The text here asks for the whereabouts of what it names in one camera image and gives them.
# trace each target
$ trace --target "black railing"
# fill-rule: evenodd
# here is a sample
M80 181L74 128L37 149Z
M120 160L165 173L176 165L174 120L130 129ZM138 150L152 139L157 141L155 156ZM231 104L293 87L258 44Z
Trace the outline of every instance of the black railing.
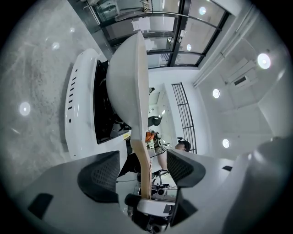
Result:
M191 111L190 111L190 107L188 104L184 87L182 85L182 82L180 82L179 84L173 84L172 87L174 90L177 106L180 113L184 139L187 140L191 144L191 149L189 152L196 154L197 149L196 149L195 130L194 130L193 119L192 119L192 115L191 115Z

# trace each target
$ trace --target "cable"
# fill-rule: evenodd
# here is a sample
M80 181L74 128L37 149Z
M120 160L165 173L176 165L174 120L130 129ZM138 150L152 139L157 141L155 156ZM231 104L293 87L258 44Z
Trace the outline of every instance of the cable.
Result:
M131 180L131 181L136 181L136 180ZM118 182L129 182L129 181L116 181L116 183Z

